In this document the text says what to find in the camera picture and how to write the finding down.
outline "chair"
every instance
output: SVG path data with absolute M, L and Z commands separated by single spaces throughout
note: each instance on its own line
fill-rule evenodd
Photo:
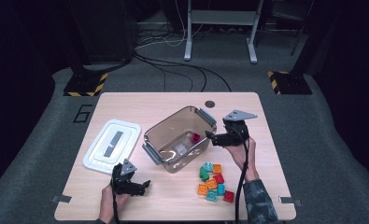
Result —
M 315 0 L 311 1 L 293 1 L 293 0 L 272 0 L 270 5 L 267 7 L 268 15 L 264 18 L 258 39 L 256 41 L 256 47 L 258 46 L 261 35 L 263 33 L 264 26 L 268 18 L 275 20 L 276 22 L 284 22 L 285 24 L 290 24 L 297 28 L 296 41 L 294 48 L 292 49 L 291 55 L 294 54 L 297 48 L 298 42 L 300 41 L 301 35 L 304 31 L 306 21 L 309 17 L 310 11 Z

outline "black and yellow hazard tape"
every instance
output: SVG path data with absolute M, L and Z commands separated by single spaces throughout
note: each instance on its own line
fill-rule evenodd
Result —
M 277 71 L 268 71 L 269 80 L 271 81 L 272 89 L 275 94 L 281 94 L 279 86 L 277 85 L 276 75 L 289 75 L 289 72 L 277 72 Z
M 64 96 L 97 96 L 99 95 L 100 91 L 103 89 L 106 79 L 108 77 L 108 74 L 103 74 L 100 77 L 99 82 L 97 85 L 88 91 L 65 91 Z

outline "hand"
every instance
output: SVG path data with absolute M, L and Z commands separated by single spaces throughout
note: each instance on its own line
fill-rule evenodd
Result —
M 254 139 L 249 137 L 246 140 L 246 146 L 248 146 L 248 169 L 246 170 L 245 180 L 248 182 L 254 179 L 260 179 L 259 174 L 256 169 L 256 142 Z M 228 146 L 224 147 L 230 153 L 234 159 L 234 163 L 239 167 L 240 170 L 243 170 L 243 164 L 246 161 L 246 151 L 243 144 L 239 146 Z
M 126 201 L 130 197 L 131 196 L 129 194 L 116 195 L 115 200 L 117 202 L 118 213 L 120 213 Z M 111 223 L 113 218 L 114 218 L 114 208 L 112 199 L 112 187 L 110 185 L 107 185 L 102 190 L 102 200 L 100 201 L 99 219 L 104 221 L 105 223 Z

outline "light wood table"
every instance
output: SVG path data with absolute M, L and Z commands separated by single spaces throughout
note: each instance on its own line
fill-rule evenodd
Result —
M 215 102 L 207 108 L 206 101 Z M 290 191 L 277 156 L 260 98 L 253 92 L 125 92 L 103 93 L 94 110 L 88 131 L 79 149 L 63 195 L 70 196 L 69 203 L 60 202 L 55 212 L 58 220 L 94 220 L 99 213 L 102 188 L 110 175 L 87 169 L 82 159 L 96 135 L 110 119 L 138 123 L 142 133 L 130 158 L 137 167 L 132 181 L 143 183 L 151 180 L 144 196 L 132 197 L 120 214 L 124 221 L 208 221 L 234 220 L 234 203 L 224 202 L 219 196 L 216 202 L 207 201 L 197 194 L 199 168 L 206 162 L 219 163 L 225 179 L 225 188 L 236 192 L 240 170 L 228 151 L 209 144 L 207 150 L 182 170 L 169 174 L 155 165 L 146 151 L 144 132 L 179 109 L 193 105 L 204 108 L 217 121 L 217 133 L 225 133 L 222 118 L 234 109 L 257 114 L 256 119 L 247 119 L 250 136 L 257 142 L 256 165 L 266 186 L 280 220 L 292 220 L 296 216 L 294 205 L 283 204 L 278 196 L 290 197 Z M 242 195 L 239 216 L 247 219 L 247 210 Z

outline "camouflage sleeve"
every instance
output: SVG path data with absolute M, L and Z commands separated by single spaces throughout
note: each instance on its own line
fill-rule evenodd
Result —
M 243 185 L 248 223 L 273 223 L 277 221 L 277 212 L 261 179 L 252 180 Z

